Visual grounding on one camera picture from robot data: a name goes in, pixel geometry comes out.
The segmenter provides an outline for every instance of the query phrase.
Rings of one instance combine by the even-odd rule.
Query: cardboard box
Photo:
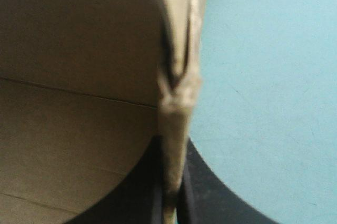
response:
[[[157,134],[179,187],[204,1],[0,0],[1,224],[79,214]]]

